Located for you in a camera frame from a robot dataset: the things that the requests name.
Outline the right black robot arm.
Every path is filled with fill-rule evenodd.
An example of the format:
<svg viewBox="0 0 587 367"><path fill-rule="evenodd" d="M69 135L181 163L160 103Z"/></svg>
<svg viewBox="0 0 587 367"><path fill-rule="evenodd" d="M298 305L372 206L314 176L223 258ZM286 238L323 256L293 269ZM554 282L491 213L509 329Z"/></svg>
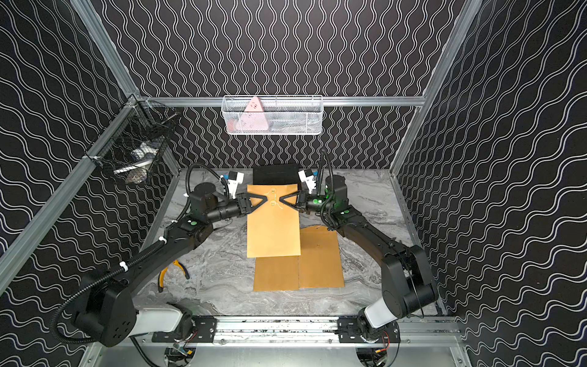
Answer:
<svg viewBox="0 0 587 367"><path fill-rule="evenodd" d="M353 324L353 333L365 342L389 340L394 322L438 300L425 251L385 235L351 205L345 177L333 173L326 149L318 160L316 193L302 189L280 202L300 213L316 214L328 230L354 242L380 267L382 296L360 310Z"/></svg>

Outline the brown file bag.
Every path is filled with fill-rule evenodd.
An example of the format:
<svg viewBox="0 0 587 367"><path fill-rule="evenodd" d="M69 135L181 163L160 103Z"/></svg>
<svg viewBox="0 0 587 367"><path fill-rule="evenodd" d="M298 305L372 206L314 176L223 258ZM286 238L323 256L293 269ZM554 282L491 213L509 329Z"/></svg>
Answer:
<svg viewBox="0 0 587 367"><path fill-rule="evenodd" d="M295 199L290 197L285 203L281 197L297 192L296 184L289 185L249 185L248 192L267 197L265 203L258 198L252 204L260 204L253 213L247 215L247 256L267 258L298 256L301 254L300 214L288 206Z"/></svg>
<svg viewBox="0 0 587 367"><path fill-rule="evenodd" d="M338 234L329 231L325 226L301 229L299 287L345 287Z"/></svg>
<svg viewBox="0 0 587 367"><path fill-rule="evenodd" d="M256 258L253 291L296 291L299 284L299 257Z"/></svg>

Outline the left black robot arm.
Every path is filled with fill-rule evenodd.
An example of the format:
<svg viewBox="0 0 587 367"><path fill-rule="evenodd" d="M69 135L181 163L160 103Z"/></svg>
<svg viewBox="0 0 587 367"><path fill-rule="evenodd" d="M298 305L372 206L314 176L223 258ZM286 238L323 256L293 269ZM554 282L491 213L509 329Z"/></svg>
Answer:
<svg viewBox="0 0 587 367"><path fill-rule="evenodd" d="M139 309L133 295L173 261L197 249L213 233L214 223L245 217L267 203L265 195L234 194L230 183L240 183L237 172L215 176L212 182L190 184L192 168L185 177L186 204L178 218L148 248L105 272L83 276L79 289L64 301L49 321L51 336L64 344L100 343L114 347L131 336Z"/></svg>

